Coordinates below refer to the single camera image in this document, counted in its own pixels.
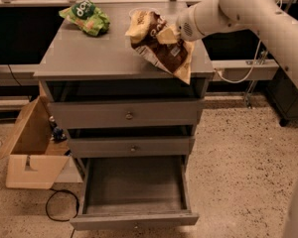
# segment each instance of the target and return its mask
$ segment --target snack bag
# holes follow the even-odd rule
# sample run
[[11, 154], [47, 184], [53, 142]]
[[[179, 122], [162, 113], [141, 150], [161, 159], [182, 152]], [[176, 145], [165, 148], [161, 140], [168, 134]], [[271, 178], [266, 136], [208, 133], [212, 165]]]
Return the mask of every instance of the snack bag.
[[105, 34], [109, 29], [108, 16], [90, 1], [74, 4], [60, 11], [59, 14], [92, 36]]
[[190, 84], [194, 44], [177, 38], [175, 28], [168, 27], [160, 15], [154, 11], [135, 11], [126, 36], [138, 54]]

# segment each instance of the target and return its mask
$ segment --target floor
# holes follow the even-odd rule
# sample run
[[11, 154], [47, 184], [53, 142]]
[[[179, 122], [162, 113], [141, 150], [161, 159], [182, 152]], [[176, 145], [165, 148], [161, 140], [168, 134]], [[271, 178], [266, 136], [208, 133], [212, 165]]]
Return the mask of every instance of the floor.
[[[75, 238], [232, 238], [281, 237], [298, 178], [298, 121], [279, 126], [262, 95], [245, 108], [239, 96], [208, 96], [187, 179], [195, 226], [132, 231], [76, 231]], [[5, 140], [11, 123], [0, 123]], [[5, 187], [8, 158], [0, 161], [0, 237], [70, 238], [68, 222], [45, 211], [49, 190]], [[79, 194], [80, 183], [56, 183]], [[75, 202], [60, 194], [50, 204], [55, 217], [71, 218]]]

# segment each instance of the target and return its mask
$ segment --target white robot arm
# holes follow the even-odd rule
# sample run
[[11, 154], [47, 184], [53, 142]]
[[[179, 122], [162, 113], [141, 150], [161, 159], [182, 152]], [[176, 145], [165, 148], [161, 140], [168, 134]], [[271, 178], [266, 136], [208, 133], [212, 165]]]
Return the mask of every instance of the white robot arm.
[[298, 21], [275, 0], [203, 0], [181, 13], [176, 25], [186, 41], [251, 30], [298, 88]]

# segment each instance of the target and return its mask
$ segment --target drawer knob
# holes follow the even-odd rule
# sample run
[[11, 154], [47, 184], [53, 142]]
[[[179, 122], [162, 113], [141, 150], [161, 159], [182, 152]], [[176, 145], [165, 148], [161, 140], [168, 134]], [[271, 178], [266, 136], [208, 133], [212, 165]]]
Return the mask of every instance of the drawer knob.
[[128, 113], [126, 114], [126, 119], [127, 119], [127, 120], [131, 120], [132, 118], [133, 118], [132, 113], [131, 113], [131, 112], [128, 112]]

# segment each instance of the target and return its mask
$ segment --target open cardboard box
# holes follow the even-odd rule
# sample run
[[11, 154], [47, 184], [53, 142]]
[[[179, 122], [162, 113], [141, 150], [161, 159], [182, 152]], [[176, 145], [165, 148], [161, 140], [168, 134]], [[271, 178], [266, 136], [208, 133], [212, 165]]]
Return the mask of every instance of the open cardboard box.
[[39, 96], [22, 108], [0, 148], [0, 159], [10, 156], [7, 187], [49, 189], [54, 182], [82, 182], [75, 160], [65, 156], [67, 141], [51, 141], [51, 135], [49, 113]]

